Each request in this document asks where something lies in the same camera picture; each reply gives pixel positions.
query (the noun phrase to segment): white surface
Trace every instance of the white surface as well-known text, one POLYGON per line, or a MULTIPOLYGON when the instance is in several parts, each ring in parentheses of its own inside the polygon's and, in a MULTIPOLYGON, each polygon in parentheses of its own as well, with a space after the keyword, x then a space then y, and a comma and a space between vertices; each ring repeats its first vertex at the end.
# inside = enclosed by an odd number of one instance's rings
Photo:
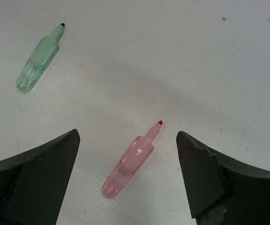
POLYGON ((269 18, 270 0, 0 0, 0 160, 77 128, 57 225, 195 224, 178 131, 270 170, 269 18), (20 93, 26 60, 60 23, 60 51, 20 93), (153 154, 104 198, 127 146, 158 120, 153 154))

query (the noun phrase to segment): pen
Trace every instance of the pen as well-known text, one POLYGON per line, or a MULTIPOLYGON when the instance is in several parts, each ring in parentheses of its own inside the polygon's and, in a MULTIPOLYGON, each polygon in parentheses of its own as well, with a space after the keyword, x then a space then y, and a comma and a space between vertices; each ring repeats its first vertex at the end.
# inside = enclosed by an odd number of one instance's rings
POLYGON ((149 157, 154 150, 152 141, 162 124, 160 120, 146 136, 138 136, 134 140, 102 186, 102 192, 106 197, 114 198, 149 157))
POLYGON ((63 34, 64 26, 64 23, 60 24, 51 35, 40 40, 16 80, 16 86, 19 90, 29 91, 34 87, 59 50, 58 41, 63 34))

